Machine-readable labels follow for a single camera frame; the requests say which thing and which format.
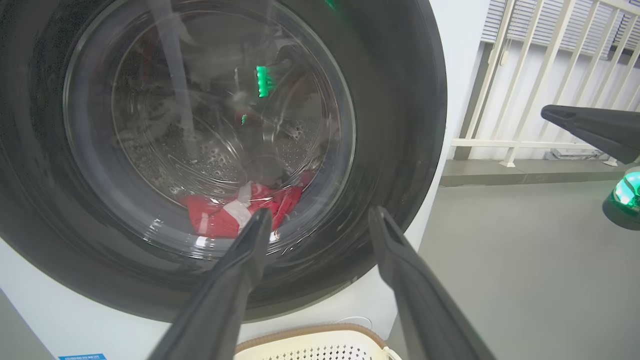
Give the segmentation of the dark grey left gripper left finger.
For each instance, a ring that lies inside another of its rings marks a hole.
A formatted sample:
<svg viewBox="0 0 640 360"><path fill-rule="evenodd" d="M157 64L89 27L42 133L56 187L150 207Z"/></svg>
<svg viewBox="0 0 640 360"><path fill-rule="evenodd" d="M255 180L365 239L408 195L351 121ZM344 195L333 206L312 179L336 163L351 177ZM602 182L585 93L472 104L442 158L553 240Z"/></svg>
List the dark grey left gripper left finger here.
<svg viewBox="0 0 640 360"><path fill-rule="evenodd" d="M206 274L150 354L152 360L231 360L249 294L263 278L272 212L259 209Z"/></svg>

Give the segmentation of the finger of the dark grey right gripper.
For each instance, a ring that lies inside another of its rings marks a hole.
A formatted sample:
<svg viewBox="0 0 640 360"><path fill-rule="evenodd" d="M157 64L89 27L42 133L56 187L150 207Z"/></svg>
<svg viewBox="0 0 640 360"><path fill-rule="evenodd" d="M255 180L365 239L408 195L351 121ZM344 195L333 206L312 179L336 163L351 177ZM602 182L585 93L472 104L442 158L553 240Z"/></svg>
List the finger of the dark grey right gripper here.
<svg viewBox="0 0 640 360"><path fill-rule="evenodd" d="M639 162L639 112L546 105L541 117L622 164Z"/></svg>

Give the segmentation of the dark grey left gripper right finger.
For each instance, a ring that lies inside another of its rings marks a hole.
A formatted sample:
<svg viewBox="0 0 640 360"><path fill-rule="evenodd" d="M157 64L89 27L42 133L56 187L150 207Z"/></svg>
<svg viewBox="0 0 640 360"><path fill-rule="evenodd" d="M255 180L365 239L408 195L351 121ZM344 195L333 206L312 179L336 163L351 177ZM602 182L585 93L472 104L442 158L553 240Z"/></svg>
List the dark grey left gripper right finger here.
<svg viewBox="0 0 640 360"><path fill-rule="evenodd" d="M419 360L493 360L494 354L389 212L368 213L382 280L393 290L406 345Z"/></svg>

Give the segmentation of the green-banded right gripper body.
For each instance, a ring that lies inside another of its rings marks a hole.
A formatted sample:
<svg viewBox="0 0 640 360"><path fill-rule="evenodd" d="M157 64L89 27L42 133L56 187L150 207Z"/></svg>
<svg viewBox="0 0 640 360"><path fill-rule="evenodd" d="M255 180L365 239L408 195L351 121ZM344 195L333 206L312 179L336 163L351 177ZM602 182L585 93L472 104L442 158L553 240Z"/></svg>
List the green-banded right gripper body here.
<svg viewBox="0 0 640 360"><path fill-rule="evenodd" d="M602 203L602 212L611 223L626 230L640 230L640 169L624 173Z"/></svg>

